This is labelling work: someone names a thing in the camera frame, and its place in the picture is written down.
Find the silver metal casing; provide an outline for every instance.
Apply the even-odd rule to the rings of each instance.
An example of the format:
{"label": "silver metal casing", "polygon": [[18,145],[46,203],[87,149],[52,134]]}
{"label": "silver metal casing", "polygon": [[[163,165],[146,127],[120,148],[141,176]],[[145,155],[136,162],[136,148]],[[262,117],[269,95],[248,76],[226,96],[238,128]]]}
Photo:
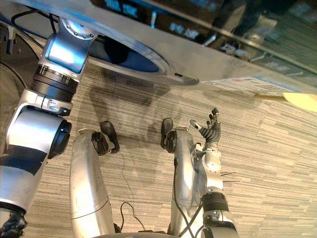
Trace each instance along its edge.
{"label": "silver metal casing", "polygon": [[70,165],[70,207],[74,237],[114,234],[111,206],[91,141],[93,131],[82,130],[73,143]]}
{"label": "silver metal casing", "polygon": [[[190,221],[200,204],[201,194],[198,173],[195,172],[192,158],[192,152],[195,149],[193,137],[186,129],[186,127],[175,129],[177,133],[176,149],[174,151],[175,158],[177,159],[175,189],[177,203],[186,215],[187,220]],[[191,225],[192,232],[195,234],[202,224],[203,212],[200,211]],[[177,236],[185,227],[185,220],[175,205],[173,195],[170,233]],[[189,232],[187,231],[182,237],[190,237]]]}
{"label": "silver metal casing", "polygon": [[16,205],[26,212],[40,183],[50,148],[63,118],[33,109],[24,109],[11,125],[8,145],[33,148],[46,153],[41,167],[32,173],[8,166],[0,166],[0,201]]}

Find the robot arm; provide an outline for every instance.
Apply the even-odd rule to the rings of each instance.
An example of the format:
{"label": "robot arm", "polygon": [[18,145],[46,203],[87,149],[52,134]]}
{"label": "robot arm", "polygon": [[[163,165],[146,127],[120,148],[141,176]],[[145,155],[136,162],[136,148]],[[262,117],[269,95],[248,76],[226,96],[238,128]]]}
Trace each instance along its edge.
{"label": "robot arm", "polygon": [[[190,120],[191,125],[206,139],[204,146],[194,144],[186,127],[177,127],[166,134],[165,146],[169,153],[174,153],[176,164],[169,229],[171,235],[191,238],[192,234],[197,237],[202,230],[202,237],[238,237],[220,175],[221,153],[217,144],[221,130],[217,109],[213,109],[210,119],[207,128]],[[162,128],[166,127],[166,121],[163,121]]]}
{"label": "robot arm", "polygon": [[39,60],[30,89],[25,89],[9,124],[6,151],[0,159],[0,237],[19,237],[47,159],[61,154],[71,123],[63,119],[72,108],[87,60],[98,33],[61,19]]}
{"label": "robot arm", "polygon": [[203,238],[238,238],[233,215],[229,212],[228,203],[223,192],[223,181],[220,175],[221,153],[218,151],[220,140],[220,118],[215,108],[209,115],[211,121],[207,122],[208,128],[204,128],[194,120],[191,125],[199,130],[206,139],[203,146],[196,144],[198,160],[202,165],[205,178],[205,191],[202,192],[203,213]]}

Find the silver robot leg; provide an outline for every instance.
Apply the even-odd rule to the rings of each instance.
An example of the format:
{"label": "silver robot leg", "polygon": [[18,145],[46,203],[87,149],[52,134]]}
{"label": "silver robot leg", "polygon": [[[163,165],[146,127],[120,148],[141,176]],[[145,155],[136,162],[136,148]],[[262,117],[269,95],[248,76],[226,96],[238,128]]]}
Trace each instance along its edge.
{"label": "silver robot leg", "polygon": [[73,143],[70,165],[71,224],[75,238],[114,234],[111,205],[99,155],[114,148],[107,135],[81,130]]}

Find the metal bracket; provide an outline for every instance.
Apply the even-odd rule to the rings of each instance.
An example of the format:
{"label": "metal bracket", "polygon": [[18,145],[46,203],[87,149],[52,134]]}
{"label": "metal bracket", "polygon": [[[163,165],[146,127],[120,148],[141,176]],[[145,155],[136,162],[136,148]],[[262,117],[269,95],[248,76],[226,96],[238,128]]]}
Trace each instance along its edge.
{"label": "metal bracket", "polygon": [[87,61],[88,49],[98,32],[68,19],[61,19],[58,32],[48,39],[39,64],[67,75],[77,82]]}

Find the robotic hand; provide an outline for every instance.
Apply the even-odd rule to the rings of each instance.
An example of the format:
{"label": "robotic hand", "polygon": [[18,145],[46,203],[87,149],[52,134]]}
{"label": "robotic hand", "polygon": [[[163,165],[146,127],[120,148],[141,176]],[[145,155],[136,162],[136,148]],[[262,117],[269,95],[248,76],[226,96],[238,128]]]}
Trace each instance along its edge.
{"label": "robotic hand", "polygon": [[202,127],[194,120],[190,120],[190,124],[196,128],[206,139],[206,143],[218,144],[221,135],[220,115],[217,108],[214,108],[209,114],[210,121],[207,121],[207,128]]}

